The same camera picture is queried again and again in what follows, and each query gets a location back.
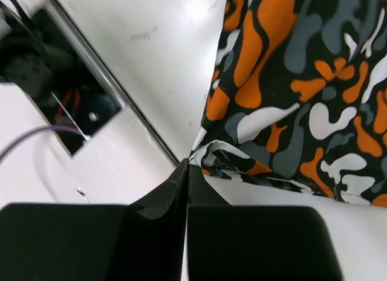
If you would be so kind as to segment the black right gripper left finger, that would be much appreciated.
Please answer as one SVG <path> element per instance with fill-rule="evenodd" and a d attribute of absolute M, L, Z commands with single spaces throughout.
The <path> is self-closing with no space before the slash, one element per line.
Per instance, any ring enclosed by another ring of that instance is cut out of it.
<path fill-rule="evenodd" d="M 130 205 L 12 203 L 2 280 L 180 280 L 188 162 Z"/>

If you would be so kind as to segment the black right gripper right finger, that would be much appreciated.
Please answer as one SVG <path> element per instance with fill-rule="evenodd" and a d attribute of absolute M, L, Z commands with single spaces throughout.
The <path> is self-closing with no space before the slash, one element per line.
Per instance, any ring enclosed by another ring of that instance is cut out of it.
<path fill-rule="evenodd" d="M 231 205 L 189 169 L 190 280 L 342 280 L 327 226 L 305 206 Z"/>

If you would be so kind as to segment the orange grey camouflage shorts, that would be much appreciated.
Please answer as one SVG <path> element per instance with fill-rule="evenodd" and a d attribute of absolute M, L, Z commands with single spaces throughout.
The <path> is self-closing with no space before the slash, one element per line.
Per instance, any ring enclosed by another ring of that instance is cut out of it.
<path fill-rule="evenodd" d="M 386 0 L 226 0 L 189 162 L 385 207 Z"/>

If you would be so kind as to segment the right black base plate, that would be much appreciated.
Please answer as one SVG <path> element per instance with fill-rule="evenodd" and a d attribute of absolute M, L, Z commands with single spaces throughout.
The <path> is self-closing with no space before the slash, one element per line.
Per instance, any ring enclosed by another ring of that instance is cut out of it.
<path fill-rule="evenodd" d="M 32 21 L 46 43 L 68 53 L 74 62 L 67 71 L 52 72 L 51 79 L 44 81 L 44 93 L 34 102 L 49 123 L 79 127 L 86 136 L 95 136 L 121 107 L 102 88 L 47 11 L 38 11 Z"/>

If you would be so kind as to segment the aluminium table edge rail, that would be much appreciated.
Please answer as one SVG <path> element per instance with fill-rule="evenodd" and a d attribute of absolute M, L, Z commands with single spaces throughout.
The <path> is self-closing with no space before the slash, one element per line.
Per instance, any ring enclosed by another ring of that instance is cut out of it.
<path fill-rule="evenodd" d="M 134 112 L 161 151 L 174 166 L 177 166 L 180 161 L 171 149 L 168 148 L 165 141 L 162 140 L 159 133 L 150 124 L 132 97 L 125 91 L 124 86 L 116 79 L 94 48 L 89 44 L 63 5 L 58 0 L 49 0 L 49 2 L 50 5 L 47 7 L 47 12 L 104 91 L 112 98 L 116 105 L 122 109 L 130 108 Z"/>

